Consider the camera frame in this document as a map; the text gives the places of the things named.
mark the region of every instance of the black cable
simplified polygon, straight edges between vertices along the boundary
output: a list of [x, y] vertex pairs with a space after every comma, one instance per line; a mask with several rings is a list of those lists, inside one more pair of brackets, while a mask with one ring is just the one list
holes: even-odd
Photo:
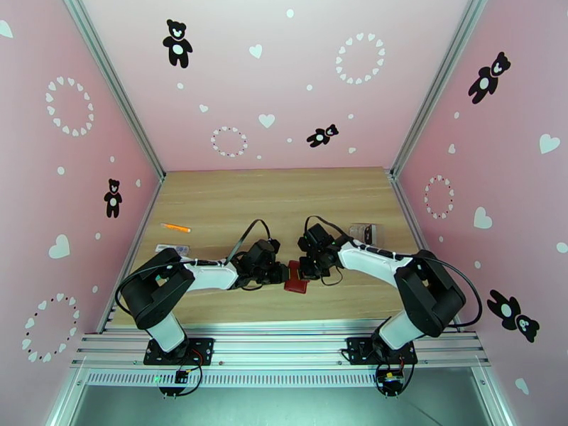
[[345, 233], [345, 231], [343, 231], [341, 228], [339, 228], [336, 224], [332, 224], [331, 222], [326, 221], [325, 219], [323, 219], [323, 218], [320, 217], [320, 216], [317, 216], [316, 214], [313, 214], [313, 215], [308, 216], [308, 217], [306, 218], [306, 220], [305, 220], [305, 222], [304, 222], [304, 234], [307, 232], [307, 224], [308, 224], [308, 222], [310, 221], [310, 218], [317, 218], [317, 219], [319, 219], [321, 222], [323, 222], [324, 224], [329, 225], [331, 228], [335, 229], [335, 231], [337, 231], [337, 232], [339, 232], [340, 234], [344, 235], [344, 236], [349, 240], [349, 243], [350, 243], [352, 246], [355, 246], [355, 247], [356, 247], [356, 244], [355, 244], [355, 242], [353, 241], [353, 237], [348, 236], [348, 235]]
[[233, 257], [235, 256], [236, 252], [239, 250], [239, 248], [243, 245], [244, 239], [246, 239], [246, 237], [249, 235], [249, 233], [251, 232], [251, 230], [254, 228], [254, 226], [256, 225], [257, 222], [262, 222], [262, 225], [264, 225], [264, 228], [266, 230], [266, 235], [268, 236], [268, 240], [271, 239], [271, 231], [270, 229], [268, 229], [268, 225], [266, 225], [266, 222], [264, 222], [262, 219], [255, 219], [254, 221], [251, 222], [251, 224], [248, 226], [248, 228], [246, 229], [246, 231], [243, 233], [243, 235], [241, 236], [241, 238], [239, 239], [239, 241], [236, 242], [235, 246], [233, 247], [233, 250], [231, 251], [231, 253], [229, 254], [229, 256], [226, 258], [225, 264], [228, 264], [231, 262], [231, 260], [233, 259]]
[[449, 324], [448, 327], [451, 327], [452, 329], [458, 329], [460, 327], [468, 327], [471, 326], [473, 324], [476, 324], [480, 319], [481, 319], [481, 315], [483, 314], [483, 309], [484, 309], [484, 305], [483, 302], [481, 301], [481, 297], [479, 296], [479, 293], [477, 292], [477, 289], [475, 288], [475, 285], [470, 281], [470, 279], [464, 275], [464, 273], [459, 270], [458, 268], [455, 268], [452, 264], [447, 263], [446, 261], [442, 261], [439, 260], [437, 258], [430, 258], [430, 257], [417, 257], [414, 255], [407, 255], [407, 254], [401, 254], [401, 253], [397, 253], [396, 256], [400, 256], [403, 258], [418, 258], [420, 260], [426, 260], [426, 261], [433, 261], [434, 263], [438, 263], [441, 264], [444, 267], [448, 267], [450, 269], [452, 269], [454, 272], [456, 272], [458, 275], [460, 275], [466, 282], [467, 285], [469, 285], [469, 287], [471, 288], [471, 290], [474, 292], [475, 298], [477, 300], [477, 315], [475, 318], [473, 318], [472, 321], [469, 322], [464, 322], [461, 324]]
[[337, 266], [335, 266], [335, 268], [336, 268], [336, 270], [339, 272], [339, 274], [340, 274], [342, 277], [341, 277], [341, 279], [339, 279], [337, 282], [334, 282], [334, 283], [325, 283], [325, 282], [324, 282], [324, 277], [322, 276], [322, 277], [321, 277], [322, 284], [324, 284], [326, 287], [332, 287], [332, 286], [334, 286], [334, 285], [337, 285], [338, 283], [340, 283], [340, 282], [343, 280], [343, 273], [342, 273], [342, 271], [341, 271], [341, 270], [339, 269], [339, 267], [337, 267]]

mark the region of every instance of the black teddy bear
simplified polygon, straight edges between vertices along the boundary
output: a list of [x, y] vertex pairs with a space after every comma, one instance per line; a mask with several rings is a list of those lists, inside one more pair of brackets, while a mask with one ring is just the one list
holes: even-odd
[[187, 67], [190, 64], [190, 58], [187, 54], [193, 53], [193, 48], [184, 39], [186, 26], [184, 23], [173, 20], [168, 20], [167, 23], [170, 36], [164, 39], [163, 45], [170, 49], [170, 63], [172, 66], [176, 66], [179, 60], [181, 67]]

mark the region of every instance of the metal vent grille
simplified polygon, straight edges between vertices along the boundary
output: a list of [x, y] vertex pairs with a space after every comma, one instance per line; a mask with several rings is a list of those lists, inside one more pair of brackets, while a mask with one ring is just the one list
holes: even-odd
[[[97, 369], [88, 375], [91, 386], [188, 387], [199, 380], [192, 372], [187, 384], [174, 383], [175, 371], [121, 371]], [[375, 377], [368, 371], [208, 371], [204, 370], [202, 387], [274, 388], [274, 387], [369, 387]]]

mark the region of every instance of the red object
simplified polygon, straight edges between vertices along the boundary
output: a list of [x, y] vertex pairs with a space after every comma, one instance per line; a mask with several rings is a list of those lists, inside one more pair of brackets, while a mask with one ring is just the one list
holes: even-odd
[[291, 261], [288, 263], [290, 268], [290, 279], [284, 282], [284, 289], [286, 291], [291, 291], [292, 293], [305, 294], [307, 291], [308, 280], [301, 280], [298, 268], [300, 267], [299, 261]]

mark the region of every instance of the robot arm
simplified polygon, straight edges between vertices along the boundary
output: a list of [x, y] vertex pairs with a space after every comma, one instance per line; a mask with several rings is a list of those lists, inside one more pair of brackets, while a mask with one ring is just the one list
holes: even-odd
[[342, 233], [334, 239], [316, 224], [298, 240], [301, 279], [329, 276], [331, 267], [361, 271], [397, 288], [404, 310], [373, 334], [379, 358], [388, 359], [407, 343], [426, 334], [438, 337], [465, 305], [463, 292], [429, 251], [412, 256], [378, 249]]

